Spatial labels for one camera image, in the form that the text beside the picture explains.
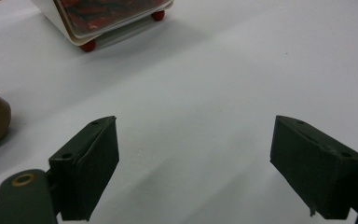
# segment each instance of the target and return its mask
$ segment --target white container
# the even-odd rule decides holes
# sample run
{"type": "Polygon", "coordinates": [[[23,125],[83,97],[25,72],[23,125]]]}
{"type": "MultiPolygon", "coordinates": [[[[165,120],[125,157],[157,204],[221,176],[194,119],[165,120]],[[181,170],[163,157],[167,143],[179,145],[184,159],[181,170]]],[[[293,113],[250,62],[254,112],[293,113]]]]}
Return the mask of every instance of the white container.
{"type": "Polygon", "coordinates": [[[164,10],[173,3],[173,0],[32,1],[77,46],[86,45],[103,33],[146,16],[151,15],[154,20],[160,21],[164,10]]]}

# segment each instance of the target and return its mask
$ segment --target plastic container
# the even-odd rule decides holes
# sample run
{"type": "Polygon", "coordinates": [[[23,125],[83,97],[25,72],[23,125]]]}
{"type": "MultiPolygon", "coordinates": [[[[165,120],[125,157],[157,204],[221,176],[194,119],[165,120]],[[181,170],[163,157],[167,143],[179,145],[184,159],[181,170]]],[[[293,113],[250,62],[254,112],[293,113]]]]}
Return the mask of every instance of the plastic container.
{"type": "Polygon", "coordinates": [[[74,44],[85,51],[106,32],[152,16],[161,21],[173,0],[32,0],[74,44]]]}

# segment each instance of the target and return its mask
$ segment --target mounting hole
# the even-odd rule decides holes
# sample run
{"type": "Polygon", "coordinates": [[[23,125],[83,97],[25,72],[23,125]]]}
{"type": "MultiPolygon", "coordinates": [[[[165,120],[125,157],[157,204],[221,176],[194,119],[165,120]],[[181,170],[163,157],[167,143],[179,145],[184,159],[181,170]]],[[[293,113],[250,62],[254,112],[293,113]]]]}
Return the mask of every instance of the mounting hole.
{"type": "Polygon", "coordinates": [[[11,182],[11,185],[14,187],[23,187],[34,181],[35,178],[36,176],[34,174],[19,175],[14,178],[14,180],[11,182]]]}
{"type": "Polygon", "coordinates": [[[348,152],[341,152],[341,155],[342,155],[343,157],[351,157],[351,154],[348,153],[348,152]]]}
{"type": "Polygon", "coordinates": [[[72,153],[65,153],[62,155],[63,159],[71,159],[71,157],[72,157],[72,153]]]}

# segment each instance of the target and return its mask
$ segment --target white table surface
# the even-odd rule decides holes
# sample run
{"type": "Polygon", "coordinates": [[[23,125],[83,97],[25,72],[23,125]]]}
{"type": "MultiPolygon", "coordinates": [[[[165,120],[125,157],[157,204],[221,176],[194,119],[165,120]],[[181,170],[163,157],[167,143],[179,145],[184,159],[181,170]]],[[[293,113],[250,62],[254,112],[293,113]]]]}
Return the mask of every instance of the white table surface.
{"type": "Polygon", "coordinates": [[[0,183],[115,115],[120,163],[89,223],[354,223],[310,217],[269,150],[285,115],[358,151],[358,1],[176,0],[138,23],[84,53],[0,1],[0,183]]]}

